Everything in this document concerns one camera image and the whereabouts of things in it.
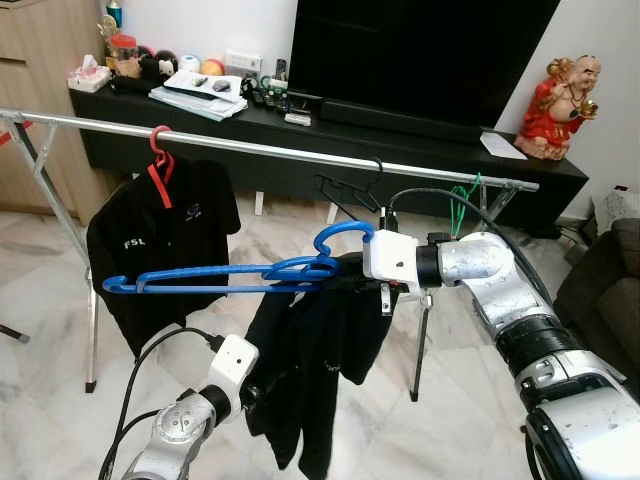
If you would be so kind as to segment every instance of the black t-shirt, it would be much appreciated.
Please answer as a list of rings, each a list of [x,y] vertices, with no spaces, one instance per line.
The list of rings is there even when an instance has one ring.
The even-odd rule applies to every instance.
[[[362,273],[362,254],[338,259],[341,274]],[[252,435],[265,434],[278,466],[287,467],[302,430],[299,467],[326,478],[331,459],[338,373],[361,384],[380,351],[391,317],[381,315],[380,290],[268,293],[246,334],[260,356],[248,383],[269,392],[251,413]],[[392,296],[395,305],[397,294]]]
[[[175,158],[165,208],[148,172],[117,191],[91,220],[87,246],[93,286],[118,322],[131,351],[171,323],[206,308],[221,294],[119,295],[102,282],[125,275],[133,284],[141,273],[173,268],[227,265],[227,234],[240,229],[233,189],[224,167],[210,160]],[[227,285],[228,276],[165,283]]]

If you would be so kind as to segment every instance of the black cabinet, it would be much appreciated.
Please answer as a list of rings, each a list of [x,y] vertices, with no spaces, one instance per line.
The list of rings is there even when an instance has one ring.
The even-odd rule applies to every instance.
[[[273,145],[355,158],[377,157],[383,162],[492,177],[512,178],[540,184],[535,193],[519,192],[498,217],[504,225],[544,227],[555,222],[588,177],[569,160],[560,162],[512,160],[492,157],[478,140],[454,143],[321,120],[313,116],[311,127],[284,122],[283,116],[264,108],[249,108],[233,118],[215,122],[135,94],[114,94],[108,87],[96,93],[71,90],[78,117],[155,127],[244,142]],[[144,138],[82,131],[89,162],[93,167],[142,172],[154,154]],[[321,198],[314,189],[314,174],[323,173],[352,183],[364,184],[375,172],[332,167],[319,163],[258,156],[228,150],[175,143],[165,147],[192,158],[210,158],[224,164],[236,189],[304,198]],[[384,204],[399,190],[454,184],[406,175],[385,173],[374,194]],[[488,188],[491,202],[497,188]],[[400,210],[442,217],[449,216],[448,200],[416,197],[401,202]]]

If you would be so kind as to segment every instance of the tissue box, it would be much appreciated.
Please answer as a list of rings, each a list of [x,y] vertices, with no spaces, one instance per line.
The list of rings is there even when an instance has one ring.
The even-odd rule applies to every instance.
[[[67,77],[67,86],[81,92],[96,92],[111,80],[111,70],[102,66],[95,68],[95,72],[91,74],[81,73],[80,69],[76,70]]]

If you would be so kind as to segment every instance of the bottle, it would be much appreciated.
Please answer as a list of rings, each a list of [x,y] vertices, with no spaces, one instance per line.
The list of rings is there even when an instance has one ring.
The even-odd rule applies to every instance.
[[[118,28],[122,28],[122,0],[109,0],[107,13],[116,20]]]

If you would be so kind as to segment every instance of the flat screen tv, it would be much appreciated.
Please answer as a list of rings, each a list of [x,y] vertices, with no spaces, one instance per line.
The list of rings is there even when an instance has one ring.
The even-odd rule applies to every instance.
[[[298,0],[289,88],[493,127],[557,5],[558,0]]]

